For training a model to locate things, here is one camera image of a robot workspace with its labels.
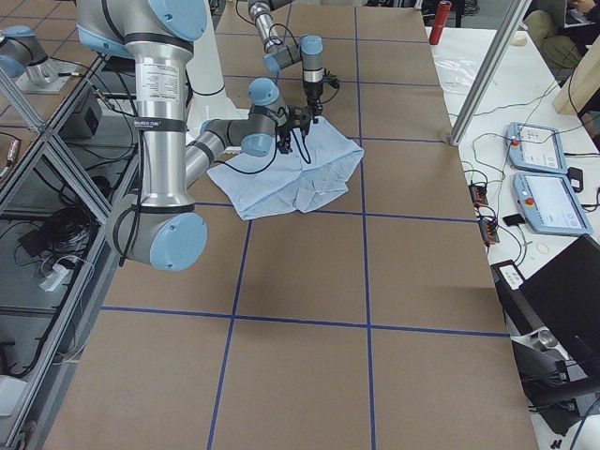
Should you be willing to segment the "black monitor on arm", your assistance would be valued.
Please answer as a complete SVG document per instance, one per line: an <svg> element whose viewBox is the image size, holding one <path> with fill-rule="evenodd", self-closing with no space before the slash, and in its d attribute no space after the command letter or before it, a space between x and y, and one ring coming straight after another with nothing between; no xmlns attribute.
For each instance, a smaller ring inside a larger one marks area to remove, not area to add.
<svg viewBox="0 0 600 450"><path fill-rule="evenodd" d="M599 244L578 237L524 277L511 260L491 266L500 303L521 335L543 326L592 376L599 374Z"/></svg>

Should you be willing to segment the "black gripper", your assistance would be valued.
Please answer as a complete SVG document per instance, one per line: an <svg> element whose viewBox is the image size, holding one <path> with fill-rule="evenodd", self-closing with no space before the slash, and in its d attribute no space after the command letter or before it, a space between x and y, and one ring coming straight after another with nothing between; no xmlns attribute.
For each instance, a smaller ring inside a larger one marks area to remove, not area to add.
<svg viewBox="0 0 600 450"><path fill-rule="evenodd" d="M292 151L291 135L293 126L283 125L276 128L276 147L281 155L288 155Z"/></svg>
<svg viewBox="0 0 600 450"><path fill-rule="evenodd" d="M323 95L323 82L303 81L303 90L307 100L307 106L310 109L311 122L317 124L319 117L323 113L323 104L321 97Z"/></svg>

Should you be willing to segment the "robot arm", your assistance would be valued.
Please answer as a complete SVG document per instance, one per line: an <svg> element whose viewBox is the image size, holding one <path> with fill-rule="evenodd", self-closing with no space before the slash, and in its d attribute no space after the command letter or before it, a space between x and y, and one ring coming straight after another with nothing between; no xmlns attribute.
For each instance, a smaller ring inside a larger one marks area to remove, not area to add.
<svg viewBox="0 0 600 450"><path fill-rule="evenodd" d="M279 74L285 68L297 63L302 64L303 89L307 98L307 107L310 109L314 123L323 113L322 95L325 82L325 66L323 64L323 41L320 36L304 35L300 38L293 37L288 44L281 37L273 20L272 12L283 8L291 1L248 1L247 13L250 22L256 27L262 41L264 64L272 74Z"/></svg>
<svg viewBox="0 0 600 450"><path fill-rule="evenodd" d="M204 1L80 1L81 43L135 64L140 185L109 214L106 234L125 260L158 270L194 264L207 242L188 187L231 147L258 157L284 142L289 107L269 79L254 81L241 114L223 90Z"/></svg>

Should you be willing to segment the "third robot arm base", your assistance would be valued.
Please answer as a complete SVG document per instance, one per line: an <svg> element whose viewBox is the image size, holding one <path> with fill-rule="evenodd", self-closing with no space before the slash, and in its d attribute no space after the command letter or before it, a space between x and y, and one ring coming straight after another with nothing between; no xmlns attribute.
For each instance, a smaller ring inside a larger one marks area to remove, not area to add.
<svg viewBox="0 0 600 450"><path fill-rule="evenodd" d="M1 69L29 94L57 94L80 72L76 63L54 61L25 25L1 30Z"/></svg>

